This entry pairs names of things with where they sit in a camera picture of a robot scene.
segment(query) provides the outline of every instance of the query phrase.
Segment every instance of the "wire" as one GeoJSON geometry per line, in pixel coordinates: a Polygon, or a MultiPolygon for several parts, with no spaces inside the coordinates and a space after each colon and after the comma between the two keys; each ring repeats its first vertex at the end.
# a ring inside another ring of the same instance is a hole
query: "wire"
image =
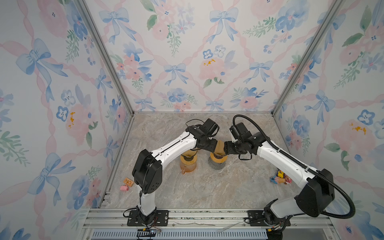
{"type": "Polygon", "coordinates": [[[185,124],[187,125],[187,123],[189,123],[190,121],[193,121],[193,120],[199,120],[199,121],[201,121],[201,122],[203,122],[203,123],[204,123],[204,121],[203,121],[203,120],[200,120],[200,119],[194,118],[194,119],[191,119],[191,120],[189,120],[189,121],[188,121],[188,122],[186,122],[185,124]]]}
{"type": "MultiPolygon", "coordinates": [[[[257,130],[259,130],[259,132],[263,135],[263,137],[266,139],[266,141],[276,150],[279,150],[280,148],[278,146],[276,146],[275,144],[273,144],[271,142],[271,139],[264,133],[264,131],[260,128],[259,125],[257,125],[257,123],[255,123],[252,119],[250,119],[249,117],[247,116],[244,116],[244,115],[241,115],[241,114],[236,114],[234,117],[233,117],[233,125],[236,127],[236,124],[235,124],[235,119],[237,117],[241,117],[241,118],[245,118],[246,120],[250,121],[256,128],[257,130]]],[[[283,151],[280,149],[279,151],[281,154],[283,154],[284,156],[286,156],[287,158],[289,158],[290,160],[292,160],[294,163],[296,163],[297,165],[299,165],[300,167],[304,168],[304,169],[307,169],[307,165],[300,162],[299,160],[297,160],[296,158],[294,158],[291,154],[283,151]]],[[[329,217],[334,217],[334,218],[341,218],[341,219],[347,219],[347,218],[351,218],[355,215],[355,212],[356,212],[356,208],[355,208],[355,205],[353,204],[353,201],[352,199],[349,197],[349,195],[343,190],[341,189],[341,187],[339,187],[336,183],[330,181],[329,179],[327,179],[326,177],[324,177],[323,175],[321,175],[320,173],[318,173],[317,171],[314,171],[312,170],[311,168],[308,168],[307,169],[308,172],[312,173],[313,175],[315,175],[316,177],[324,180],[325,182],[327,182],[329,185],[331,185],[332,187],[334,187],[339,193],[341,193],[341,195],[345,198],[345,200],[348,202],[348,205],[349,205],[349,212],[347,214],[343,214],[343,215],[340,215],[340,214],[332,214],[332,213],[329,213],[329,212],[326,212],[326,211],[322,211],[321,214],[323,215],[326,215],[326,216],[329,216],[329,217]]]]}

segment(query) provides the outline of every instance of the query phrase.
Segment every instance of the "vent grille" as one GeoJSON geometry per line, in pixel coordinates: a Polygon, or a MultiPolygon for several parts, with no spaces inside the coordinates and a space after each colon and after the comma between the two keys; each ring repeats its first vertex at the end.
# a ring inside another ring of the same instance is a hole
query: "vent grille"
{"type": "MultiPolygon", "coordinates": [[[[139,232],[139,238],[149,233],[139,232]]],[[[137,229],[95,229],[91,239],[137,239],[137,229]]],[[[216,229],[162,229],[151,239],[268,239],[265,229],[227,229],[216,232],[216,229]]]]}

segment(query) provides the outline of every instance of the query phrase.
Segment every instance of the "marble floor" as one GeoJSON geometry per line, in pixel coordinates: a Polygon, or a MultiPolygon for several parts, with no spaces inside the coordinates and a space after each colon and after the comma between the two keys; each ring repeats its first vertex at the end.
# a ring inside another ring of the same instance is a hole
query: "marble floor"
{"type": "MultiPolygon", "coordinates": [[[[139,113],[135,115],[126,148],[118,166],[111,188],[107,208],[131,208],[139,201],[134,185],[128,192],[120,191],[123,180],[133,179],[132,170],[139,152],[151,151],[175,139],[185,130],[185,122],[197,118],[214,120],[220,131],[216,139],[230,140],[231,113],[139,113]]],[[[271,114],[245,114],[252,118],[277,145],[286,150],[284,140],[271,114]]],[[[247,128],[256,133],[257,129],[245,119],[247,128]]],[[[250,161],[240,161],[237,155],[229,155],[221,170],[214,170],[208,164],[209,152],[198,152],[197,168],[184,175],[180,169],[180,158],[172,161],[163,170],[163,181],[156,190],[158,208],[263,208],[276,198],[286,198],[299,192],[295,183],[273,184],[270,177],[277,168],[268,161],[253,156],[250,161]]]]}

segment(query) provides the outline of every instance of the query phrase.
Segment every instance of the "floral wallpaper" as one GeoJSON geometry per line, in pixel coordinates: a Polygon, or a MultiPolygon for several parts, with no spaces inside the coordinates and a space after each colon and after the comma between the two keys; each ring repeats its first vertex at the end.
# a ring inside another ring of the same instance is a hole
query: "floral wallpaper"
{"type": "MultiPolygon", "coordinates": [[[[383,25],[383,0],[347,0],[275,115],[291,153],[353,199],[353,218],[332,219],[343,240],[384,239],[383,25]]],[[[349,207],[337,193],[327,211],[349,207]]]]}
{"type": "Polygon", "coordinates": [[[71,0],[0,9],[0,240],[76,239],[129,114],[71,0]]]}
{"type": "Polygon", "coordinates": [[[332,0],[86,3],[134,110],[260,112],[273,109],[332,0]]]}

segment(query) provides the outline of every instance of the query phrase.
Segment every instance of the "toy pile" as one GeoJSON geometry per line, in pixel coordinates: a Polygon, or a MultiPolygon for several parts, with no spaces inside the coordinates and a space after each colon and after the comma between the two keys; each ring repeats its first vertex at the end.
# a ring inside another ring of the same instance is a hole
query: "toy pile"
{"type": "Polygon", "coordinates": [[[291,183],[292,179],[281,170],[278,170],[276,176],[271,177],[271,182],[273,182],[274,184],[279,184],[279,183],[287,184],[287,183],[291,183]]]}

